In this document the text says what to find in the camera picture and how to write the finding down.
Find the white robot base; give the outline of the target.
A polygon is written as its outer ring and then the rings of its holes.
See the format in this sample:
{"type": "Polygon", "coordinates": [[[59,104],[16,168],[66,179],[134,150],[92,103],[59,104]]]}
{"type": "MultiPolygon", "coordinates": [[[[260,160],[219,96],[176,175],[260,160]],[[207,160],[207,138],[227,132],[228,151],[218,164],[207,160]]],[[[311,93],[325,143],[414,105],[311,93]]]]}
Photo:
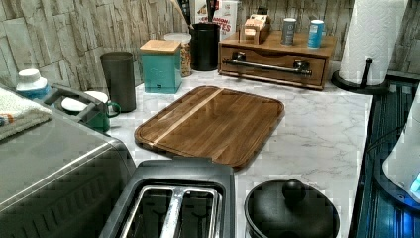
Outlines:
{"type": "Polygon", "coordinates": [[[396,201],[419,210],[420,95],[416,89],[407,121],[391,153],[379,167],[376,179],[396,201]]]}

